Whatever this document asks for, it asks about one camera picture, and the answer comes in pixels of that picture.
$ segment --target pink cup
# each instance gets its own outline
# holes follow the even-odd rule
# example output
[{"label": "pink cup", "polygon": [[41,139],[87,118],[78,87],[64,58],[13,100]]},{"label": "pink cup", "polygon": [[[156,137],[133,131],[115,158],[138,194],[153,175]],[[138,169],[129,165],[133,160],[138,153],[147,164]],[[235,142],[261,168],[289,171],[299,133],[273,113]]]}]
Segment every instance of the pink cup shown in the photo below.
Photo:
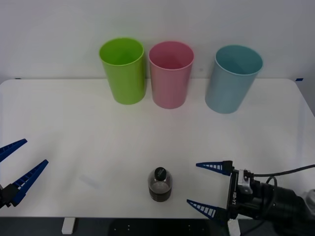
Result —
[{"label": "pink cup", "polygon": [[192,49],[177,41],[161,42],[150,50],[152,94],[158,106],[174,109],[183,105],[193,58]]}]

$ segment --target cup rim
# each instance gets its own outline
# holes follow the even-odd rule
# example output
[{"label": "cup rim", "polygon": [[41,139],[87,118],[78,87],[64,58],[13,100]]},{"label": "cup rim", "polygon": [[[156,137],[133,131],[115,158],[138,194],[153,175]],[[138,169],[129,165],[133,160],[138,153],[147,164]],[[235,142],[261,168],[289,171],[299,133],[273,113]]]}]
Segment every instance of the cup rim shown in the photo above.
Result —
[{"label": "cup rim", "polygon": [[[229,70],[223,68],[223,67],[218,63],[218,61],[217,61],[217,54],[218,54],[218,52],[219,52],[222,48],[230,47],[230,46],[240,46],[240,47],[244,47],[244,48],[247,48],[247,49],[252,50],[254,53],[256,53],[256,54],[260,57],[260,59],[261,59],[261,68],[260,68],[259,70],[257,70],[256,72],[251,73],[251,74],[237,74],[237,73],[231,72],[231,71],[229,71]],[[240,45],[240,44],[229,44],[229,45],[225,45],[225,46],[219,48],[219,49],[217,50],[217,52],[216,52],[215,61],[216,61],[216,64],[217,64],[222,70],[224,70],[224,71],[226,71],[227,73],[230,73],[230,74],[232,74],[232,75],[238,75],[238,76],[251,76],[251,75],[257,74],[257,73],[258,73],[259,71],[261,71],[261,69],[264,67],[264,60],[262,59],[261,55],[260,55],[257,51],[255,51],[254,49],[252,49],[252,48],[250,48],[250,47],[247,47],[247,46],[244,46],[244,45]]]},{"label": "cup rim", "polygon": [[[140,44],[140,46],[141,46],[141,48],[142,48],[142,53],[141,53],[141,55],[139,56],[139,58],[137,58],[136,60],[134,60],[134,61],[132,61],[132,62],[130,62],[130,63],[123,64],[123,65],[115,65],[115,64],[111,64],[111,63],[108,63],[108,62],[104,61],[104,60],[102,59],[102,57],[100,56],[100,50],[101,50],[107,43],[110,43],[110,42],[112,42],[112,41],[114,41],[114,40],[117,40],[117,39],[130,39],[130,40],[133,40],[133,41],[137,42],[138,44]],[[118,66],[118,67],[120,67],[120,66],[126,66],[126,65],[131,65],[131,64],[133,64],[133,63],[139,61],[139,60],[143,57],[143,55],[144,55],[144,47],[143,47],[142,43],[140,43],[138,40],[136,40],[136,39],[134,39],[134,38],[131,38],[131,37],[117,37],[117,38],[113,38],[113,39],[111,39],[111,40],[108,40],[108,41],[106,41],[106,42],[100,47],[100,49],[99,49],[99,51],[98,51],[98,56],[99,56],[99,58],[101,59],[101,61],[102,61],[103,63],[105,63],[105,64],[107,64],[107,65],[110,65],[110,66]]]},{"label": "cup rim", "polygon": [[[191,52],[192,52],[192,60],[191,60],[191,62],[190,62],[188,65],[186,65],[186,66],[184,66],[184,67],[181,67],[181,68],[178,68],[178,69],[167,69],[167,68],[160,67],[160,66],[156,65],[155,63],[153,63],[153,62],[151,61],[151,58],[150,58],[150,52],[151,52],[151,50],[152,50],[155,46],[157,46],[157,45],[159,45],[159,44],[162,44],[162,43],[169,43],[169,42],[171,42],[171,43],[180,43],[180,44],[183,44],[183,45],[185,45],[186,47],[188,47],[188,48],[191,50]],[[155,45],[150,49],[148,58],[149,58],[149,62],[150,62],[152,65],[156,66],[157,68],[160,68],[160,69],[162,69],[162,70],[168,70],[168,71],[176,71],[176,70],[182,70],[182,69],[185,69],[185,68],[191,66],[192,63],[193,63],[193,61],[195,60],[195,53],[193,52],[193,49],[192,49],[188,44],[186,44],[186,43],[183,43],[183,42],[180,42],[180,41],[176,41],[176,40],[166,40],[166,41],[163,41],[163,42],[160,42],[160,43],[155,44]]]}]

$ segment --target dark liquid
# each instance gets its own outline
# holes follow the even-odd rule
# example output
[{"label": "dark liquid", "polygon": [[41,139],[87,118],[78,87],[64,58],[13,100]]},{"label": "dark liquid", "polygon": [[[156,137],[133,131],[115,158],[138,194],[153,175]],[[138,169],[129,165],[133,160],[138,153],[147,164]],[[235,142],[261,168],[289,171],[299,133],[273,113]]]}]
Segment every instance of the dark liquid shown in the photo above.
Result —
[{"label": "dark liquid", "polygon": [[165,202],[171,196],[172,189],[168,190],[166,193],[155,193],[149,188],[149,192],[154,201]]}]

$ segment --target bottle cap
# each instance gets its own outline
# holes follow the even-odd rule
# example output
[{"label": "bottle cap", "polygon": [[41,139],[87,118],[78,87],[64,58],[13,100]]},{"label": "bottle cap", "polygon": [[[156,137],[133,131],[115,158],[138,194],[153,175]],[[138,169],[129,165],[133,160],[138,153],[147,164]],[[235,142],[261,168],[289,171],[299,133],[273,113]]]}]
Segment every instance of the bottle cap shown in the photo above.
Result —
[{"label": "bottle cap", "polygon": [[154,171],[154,178],[157,181],[164,181],[166,179],[166,169],[164,169],[163,167],[157,167],[156,170]]}]

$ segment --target green cup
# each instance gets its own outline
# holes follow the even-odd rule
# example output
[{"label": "green cup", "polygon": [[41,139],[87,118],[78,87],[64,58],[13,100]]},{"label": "green cup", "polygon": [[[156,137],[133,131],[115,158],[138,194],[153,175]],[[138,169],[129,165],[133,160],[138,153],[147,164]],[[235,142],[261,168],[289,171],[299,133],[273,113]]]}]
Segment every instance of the green cup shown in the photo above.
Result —
[{"label": "green cup", "polygon": [[143,45],[132,38],[115,38],[99,50],[114,99],[134,104],[145,95],[145,57]]}]

